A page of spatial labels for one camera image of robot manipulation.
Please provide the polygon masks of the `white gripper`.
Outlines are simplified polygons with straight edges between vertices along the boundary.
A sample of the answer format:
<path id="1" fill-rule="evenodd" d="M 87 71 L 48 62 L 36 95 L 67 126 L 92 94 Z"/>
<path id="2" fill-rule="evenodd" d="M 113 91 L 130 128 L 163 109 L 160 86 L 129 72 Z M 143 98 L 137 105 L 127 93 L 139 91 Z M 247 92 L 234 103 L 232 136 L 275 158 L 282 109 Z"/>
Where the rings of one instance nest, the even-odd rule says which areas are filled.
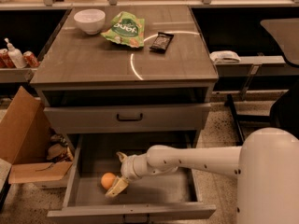
<path id="1" fill-rule="evenodd" d="M 106 192 L 108 198 L 114 198 L 123 192 L 129 185 L 128 181 L 136 181 L 145 176 L 168 175 L 174 173 L 177 167 L 155 168 L 148 164 L 145 154 L 127 156 L 117 152 L 121 162 L 121 176 L 116 177 L 112 187 Z"/>

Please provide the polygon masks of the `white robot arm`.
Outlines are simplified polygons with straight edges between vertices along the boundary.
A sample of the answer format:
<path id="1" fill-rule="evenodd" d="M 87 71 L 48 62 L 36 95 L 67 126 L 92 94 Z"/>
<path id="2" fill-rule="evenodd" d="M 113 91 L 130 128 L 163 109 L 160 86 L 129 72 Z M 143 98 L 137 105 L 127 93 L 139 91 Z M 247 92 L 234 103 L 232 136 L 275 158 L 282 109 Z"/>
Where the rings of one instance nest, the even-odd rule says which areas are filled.
<path id="1" fill-rule="evenodd" d="M 142 155 L 118 157 L 121 176 L 107 197 L 145 176 L 182 167 L 237 179 L 237 224 L 299 224 L 299 140 L 278 128 L 251 133 L 240 147 L 156 145 Z"/>

